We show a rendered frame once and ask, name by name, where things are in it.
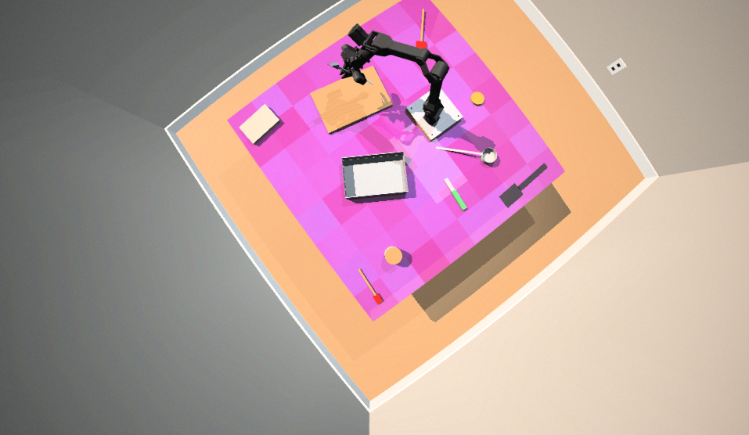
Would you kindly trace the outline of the yellow round disc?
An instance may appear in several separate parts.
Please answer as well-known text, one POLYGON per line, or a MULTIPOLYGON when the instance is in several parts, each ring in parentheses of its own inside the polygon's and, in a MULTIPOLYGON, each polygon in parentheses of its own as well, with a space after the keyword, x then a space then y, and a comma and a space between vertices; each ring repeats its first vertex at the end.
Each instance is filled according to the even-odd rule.
POLYGON ((470 100, 474 105, 479 106, 484 102, 484 96, 480 92, 474 92, 470 100))

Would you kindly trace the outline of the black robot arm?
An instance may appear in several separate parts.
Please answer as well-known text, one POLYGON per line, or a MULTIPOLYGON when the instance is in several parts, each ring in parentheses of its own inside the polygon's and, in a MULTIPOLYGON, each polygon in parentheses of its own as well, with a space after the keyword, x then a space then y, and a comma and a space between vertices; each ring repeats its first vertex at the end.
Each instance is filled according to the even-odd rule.
MULTIPOLYGON (((440 120, 440 113, 444 109, 444 106, 439 99, 441 94, 442 82, 445 79, 445 75, 450 70, 448 64, 439 55, 432 54, 430 50, 423 48, 407 45, 398 41, 393 41, 392 37, 381 32, 371 31, 369 34, 355 24, 347 34, 349 38, 355 41, 355 44, 361 46, 362 52, 366 58, 372 58, 376 56, 397 56, 402 59, 416 62, 423 73, 423 76, 430 83, 430 93, 427 100, 423 104, 423 112, 425 115, 423 119, 430 125, 433 126, 438 120, 440 120), (375 37, 376 36, 376 37, 375 37), (375 38, 375 39, 374 39, 375 38), (374 39, 374 40, 373 40, 374 39), (427 68, 427 59, 433 59, 436 61, 432 70, 429 71, 427 68)), ((355 65, 358 63, 361 57, 361 53, 357 53, 358 47, 345 48, 342 50, 340 56, 345 63, 355 65)))

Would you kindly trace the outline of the grey cylindrical container with orange lid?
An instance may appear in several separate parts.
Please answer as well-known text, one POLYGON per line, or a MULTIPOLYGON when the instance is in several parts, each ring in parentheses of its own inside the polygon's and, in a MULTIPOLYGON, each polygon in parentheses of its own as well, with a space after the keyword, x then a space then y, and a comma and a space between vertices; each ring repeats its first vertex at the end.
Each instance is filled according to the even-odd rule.
POLYGON ((402 260, 402 252, 395 246, 388 247, 384 256, 389 264, 398 264, 402 260))

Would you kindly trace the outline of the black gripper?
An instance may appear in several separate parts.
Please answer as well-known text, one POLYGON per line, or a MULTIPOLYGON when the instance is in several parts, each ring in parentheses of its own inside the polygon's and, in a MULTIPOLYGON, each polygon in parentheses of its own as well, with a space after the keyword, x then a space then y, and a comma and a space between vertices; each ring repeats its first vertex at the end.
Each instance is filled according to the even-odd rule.
MULTIPOLYGON (((352 47, 350 45, 347 45, 347 44, 344 44, 341 47, 341 51, 343 49, 345 49, 345 48, 354 48, 354 47, 352 47)), ((344 63, 344 65, 343 65, 342 68, 344 68, 345 70, 347 70, 347 72, 346 71, 345 72, 341 71, 340 75, 344 74, 343 77, 342 77, 342 79, 345 79, 346 77, 353 77, 353 79, 354 79, 355 82, 364 85, 366 83, 365 74, 362 73, 360 71, 360 69, 363 69, 364 68, 363 65, 365 63, 369 63, 370 61, 369 61, 369 58, 366 58, 365 54, 362 52, 361 49, 358 48, 357 49, 357 53, 361 53, 362 54, 361 57, 360 57, 360 60, 358 61, 358 63, 355 64, 355 65, 350 65, 349 63, 344 63)))

